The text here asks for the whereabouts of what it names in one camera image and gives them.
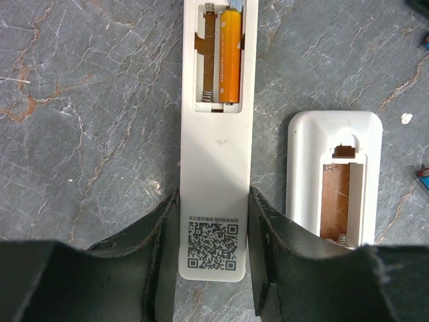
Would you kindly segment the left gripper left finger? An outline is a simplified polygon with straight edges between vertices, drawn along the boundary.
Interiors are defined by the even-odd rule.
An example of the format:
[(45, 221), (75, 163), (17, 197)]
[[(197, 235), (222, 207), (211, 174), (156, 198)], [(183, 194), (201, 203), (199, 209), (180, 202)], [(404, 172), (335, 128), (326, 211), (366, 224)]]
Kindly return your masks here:
[(171, 321), (177, 193), (86, 250), (56, 240), (1, 242), (2, 321)]

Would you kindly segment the white air conditioner remote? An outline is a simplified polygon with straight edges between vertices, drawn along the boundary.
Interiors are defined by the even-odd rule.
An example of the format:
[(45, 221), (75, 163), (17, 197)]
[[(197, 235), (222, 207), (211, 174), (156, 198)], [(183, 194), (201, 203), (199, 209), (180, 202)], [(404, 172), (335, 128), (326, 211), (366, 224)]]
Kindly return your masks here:
[(180, 275), (245, 274), (257, 1), (243, 1), (239, 102), (219, 101), (221, 13), (229, 1), (185, 1), (180, 142)]

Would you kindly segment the orange handled screwdriver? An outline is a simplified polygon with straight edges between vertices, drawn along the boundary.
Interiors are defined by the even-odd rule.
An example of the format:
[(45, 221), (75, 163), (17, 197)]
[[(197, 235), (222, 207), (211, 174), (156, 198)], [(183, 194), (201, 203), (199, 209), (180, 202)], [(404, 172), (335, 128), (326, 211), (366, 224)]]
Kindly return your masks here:
[(237, 11), (242, 11), (243, 8), (243, 0), (230, 0), (229, 7), (235, 9)]

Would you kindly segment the white remote with back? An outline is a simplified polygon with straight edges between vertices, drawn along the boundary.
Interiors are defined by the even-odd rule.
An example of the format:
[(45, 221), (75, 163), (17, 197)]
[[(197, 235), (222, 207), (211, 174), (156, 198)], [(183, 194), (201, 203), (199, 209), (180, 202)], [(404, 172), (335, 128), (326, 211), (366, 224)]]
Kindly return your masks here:
[(370, 111), (303, 111), (288, 126), (286, 215), (346, 248), (375, 241), (383, 126)]

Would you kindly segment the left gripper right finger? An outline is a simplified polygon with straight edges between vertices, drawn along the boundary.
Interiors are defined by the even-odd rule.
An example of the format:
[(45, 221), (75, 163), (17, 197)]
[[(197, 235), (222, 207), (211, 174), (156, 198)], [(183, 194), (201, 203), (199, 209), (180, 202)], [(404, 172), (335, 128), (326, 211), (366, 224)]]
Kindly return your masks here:
[(349, 250), (249, 192), (249, 260), (263, 321), (427, 321), (428, 247)]

